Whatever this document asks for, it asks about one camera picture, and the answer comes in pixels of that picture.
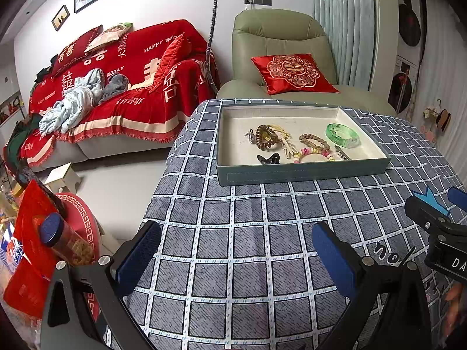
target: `jewelry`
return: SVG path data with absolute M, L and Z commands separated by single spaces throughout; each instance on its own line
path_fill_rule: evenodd
M 252 145 L 256 143 L 256 136 L 255 136 L 255 133 L 253 133 L 253 129 L 250 129 L 250 131 L 247 132 L 245 136 L 248 137 L 248 140 L 250 141 Z
M 321 143 L 323 146 L 317 146 L 315 145 L 310 139 L 313 139 L 316 142 Z M 330 153 L 330 147 L 328 143 L 319 138 L 319 136 L 313 135 L 313 134 L 302 134 L 299 137 L 300 142 L 305 143 L 305 145 L 311 147 L 311 150 L 309 148 L 303 148 L 300 150 L 298 154 L 294 154 L 294 163 L 300 163 L 303 157 L 310 155 L 310 154 L 321 154 L 325 156 L 329 161 L 334 161 L 334 157 Z
M 329 124 L 326 126 L 326 136 L 336 145 L 347 149 L 359 145 L 360 137 L 351 128 L 341 124 Z
M 279 137 L 274 131 L 266 125 L 260 125 L 256 129 L 256 146 L 265 151 L 279 142 Z
M 290 133 L 286 132 L 282 127 L 279 125 L 266 125 L 270 127 L 272 130 L 275 132 L 278 132 L 279 139 L 283 142 L 282 143 L 282 149 L 284 150 L 285 156 L 287 159 L 290 159 L 293 157 L 295 154 L 298 154 L 298 150 L 295 147 L 295 145 L 292 143 L 291 135 Z
M 339 146 L 335 145 L 334 148 L 336 149 L 336 153 L 339 154 L 341 159 L 352 160 L 345 152 L 342 151 Z
M 267 159 L 265 157 L 262 157 L 261 155 L 258 155 L 257 158 L 261 162 L 261 164 L 279 164 L 279 160 L 281 159 L 279 153 L 274 153 Z
M 330 147 L 327 144 L 327 142 L 324 139 L 319 138 L 319 136 L 313 135 L 313 134 L 302 134 L 299 138 L 300 142 L 304 143 L 308 147 L 321 150 L 321 151 L 329 151 Z M 323 146 L 317 146 L 315 145 L 312 141 L 309 139 L 313 139 L 316 142 L 321 143 Z

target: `power outlet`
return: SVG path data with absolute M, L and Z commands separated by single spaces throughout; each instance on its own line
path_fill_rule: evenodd
M 244 0 L 244 4 L 272 6 L 272 0 Z

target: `floor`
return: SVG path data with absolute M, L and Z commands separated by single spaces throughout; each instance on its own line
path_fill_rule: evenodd
M 133 238 L 138 231 L 165 171 L 169 150 L 148 150 L 73 164 L 73 170 L 82 178 L 77 195 L 103 229 L 120 242 Z M 46 179 L 49 172 L 42 171 L 38 176 Z

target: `screw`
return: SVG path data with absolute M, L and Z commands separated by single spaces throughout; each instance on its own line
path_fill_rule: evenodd
M 66 266 L 66 262 L 65 262 L 64 260 L 60 260 L 60 261 L 58 261 L 57 264 L 55 265 L 55 268 L 56 268 L 57 270 L 61 270 L 61 269 L 65 268 L 65 266 Z
M 110 262 L 110 257 L 108 255 L 104 255 L 103 257 L 99 258 L 98 262 L 101 266 L 105 266 L 106 264 Z
M 372 257 L 363 257 L 361 261 L 363 262 L 363 264 L 364 264 L 365 266 L 372 266 L 372 265 L 374 265 L 374 260 L 373 260 Z

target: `green bangle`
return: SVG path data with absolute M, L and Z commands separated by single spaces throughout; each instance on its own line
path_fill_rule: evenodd
M 336 145 L 351 149 L 360 143 L 360 138 L 351 128 L 340 124 L 326 126 L 326 136 Z

